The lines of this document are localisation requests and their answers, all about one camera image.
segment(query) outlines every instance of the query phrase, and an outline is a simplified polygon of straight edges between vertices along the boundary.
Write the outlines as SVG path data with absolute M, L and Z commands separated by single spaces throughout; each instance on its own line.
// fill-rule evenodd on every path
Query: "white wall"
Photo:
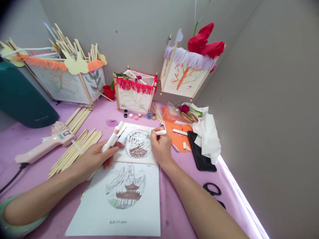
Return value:
M 6 43 L 6 40 L 11 37 L 13 42 L 21 48 L 50 46 L 48 40 L 50 34 L 43 22 L 49 23 L 39 0 L 14 1 L 1 23 L 0 40 Z M 19 70 L 47 101 L 52 101 L 27 68 L 21 67 Z M 0 111 L 0 131 L 14 123 L 16 123 L 14 119 Z
M 139 0 L 139 1 L 78 1 L 40 0 L 50 23 L 57 23 L 70 39 L 78 38 L 88 52 L 97 43 L 108 65 L 104 67 L 106 80 L 112 73 L 131 69 L 155 74 L 162 70 L 168 36 L 182 28 L 184 40 L 179 46 L 187 49 L 193 36 L 195 0 Z M 197 32 L 210 22 L 215 28 L 209 43 L 224 41 L 230 49 L 244 28 L 260 0 L 198 0 L 198 21 L 205 9 Z M 189 101 L 189 98 L 163 93 L 156 101 Z
M 198 101 L 270 238 L 319 238 L 319 3 L 263 0 Z

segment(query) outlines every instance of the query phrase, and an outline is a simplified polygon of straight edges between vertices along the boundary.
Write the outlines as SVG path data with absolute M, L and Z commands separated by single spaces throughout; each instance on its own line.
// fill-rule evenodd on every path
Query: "pink table cover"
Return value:
M 138 121 L 123 117 L 123 110 L 117 111 L 116 102 L 108 101 L 101 97 L 90 116 L 86 119 L 78 133 L 79 136 L 85 129 L 89 131 L 93 128 L 102 130 L 103 135 L 100 141 L 108 139 L 114 127 L 107 125 L 108 120 L 125 121 L 129 123 L 142 124 L 150 127 L 158 127 L 158 120 L 147 119 L 145 115 Z M 158 107 L 164 104 L 156 102 Z M 71 104 L 59 104 L 53 106 L 59 113 L 61 122 L 66 122 L 74 113 L 78 106 Z M 15 163 L 14 158 L 17 154 L 25 153 L 37 145 L 41 144 L 43 137 L 51 136 L 51 126 L 45 128 L 31 129 L 16 123 L 10 128 L 0 132 L 0 182 L 3 187 L 19 170 L 19 164 Z M 51 167 L 67 150 L 65 147 L 57 147 L 43 158 L 22 171 L 17 179 L 0 195 L 0 201 L 23 193 L 36 185 L 44 182 Z M 217 172 L 198 171 L 192 153 L 177 153 L 173 148 L 172 156 L 178 165 L 193 177 L 200 185 L 212 182 L 218 185 L 222 191 L 216 199 L 222 201 L 230 215 L 237 221 L 242 229 L 250 238 L 257 238 L 253 223 L 244 213 L 244 209 L 238 200 L 237 192 L 233 189 L 228 180 L 224 168 L 220 163 L 216 165 Z M 190 224 L 178 194 L 166 173 L 160 168 L 160 221 L 161 238 L 197 238 L 192 225 Z M 29 238 L 66 238 L 64 236 L 79 204 L 80 197 L 84 192 L 87 182 L 82 183 L 67 194 L 57 206 L 50 212 L 48 218 L 36 230 L 26 236 Z M 128 238 L 128 236 L 96 236 L 96 237 L 73 237 L 73 238 Z

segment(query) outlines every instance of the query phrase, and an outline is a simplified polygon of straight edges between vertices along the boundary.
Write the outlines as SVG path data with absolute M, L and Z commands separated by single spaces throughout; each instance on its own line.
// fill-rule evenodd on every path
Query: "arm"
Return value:
M 93 144 L 70 167 L 29 190 L 10 202 L 4 209 L 4 219 L 10 225 L 26 225 L 37 221 L 73 188 L 87 180 L 106 160 L 113 164 L 113 155 L 124 145 L 116 146 L 101 153 L 107 142 Z
M 182 170 L 171 156 L 172 139 L 151 132 L 153 154 L 166 172 L 183 203 L 199 238 L 248 238 L 228 212 L 194 179 Z

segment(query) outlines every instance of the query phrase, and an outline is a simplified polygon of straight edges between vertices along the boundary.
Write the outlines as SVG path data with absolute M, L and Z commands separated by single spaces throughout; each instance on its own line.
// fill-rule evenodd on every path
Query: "paint pot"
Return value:
M 111 90 L 111 86 L 103 86 L 105 96 L 111 100 L 115 100 L 115 90 Z

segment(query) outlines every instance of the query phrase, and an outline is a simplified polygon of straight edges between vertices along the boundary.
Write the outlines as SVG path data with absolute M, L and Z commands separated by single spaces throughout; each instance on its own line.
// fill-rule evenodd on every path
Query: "black phone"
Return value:
M 193 131 L 187 132 L 190 145 L 192 146 L 192 153 L 195 159 L 196 167 L 199 171 L 216 172 L 217 168 L 210 161 L 210 158 L 202 155 L 202 148 L 195 143 L 197 134 Z

